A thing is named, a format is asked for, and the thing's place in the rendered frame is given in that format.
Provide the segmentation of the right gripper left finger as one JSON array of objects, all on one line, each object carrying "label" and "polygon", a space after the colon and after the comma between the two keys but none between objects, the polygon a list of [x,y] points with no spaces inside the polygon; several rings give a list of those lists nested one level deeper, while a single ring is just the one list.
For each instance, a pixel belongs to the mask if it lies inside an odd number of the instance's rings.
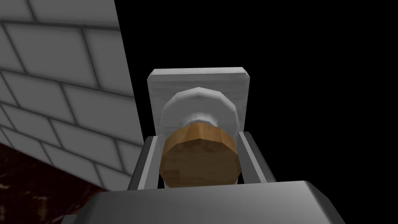
[{"label": "right gripper left finger", "polygon": [[149,136],[135,166],[128,190],[157,189],[161,162],[161,141]]}]

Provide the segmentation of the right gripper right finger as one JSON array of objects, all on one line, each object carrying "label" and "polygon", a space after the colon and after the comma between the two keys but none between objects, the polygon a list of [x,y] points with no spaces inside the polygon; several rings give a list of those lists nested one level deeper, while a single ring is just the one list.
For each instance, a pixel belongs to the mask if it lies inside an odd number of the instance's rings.
[{"label": "right gripper right finger", "polygon": [[237,152],[245,184],[276,182],[266,160],[248,132],[239,132]]}]

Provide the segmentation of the black door leaf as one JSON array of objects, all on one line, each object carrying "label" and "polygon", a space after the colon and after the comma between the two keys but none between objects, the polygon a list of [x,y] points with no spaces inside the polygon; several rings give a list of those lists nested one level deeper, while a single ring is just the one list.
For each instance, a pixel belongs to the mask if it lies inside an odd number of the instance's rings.
[{"label": "black door leaf", "polygon": [[277,181],[347,224],[398,224],[398,0],[115,0],[143,137],[153,69],[243,67]]}]

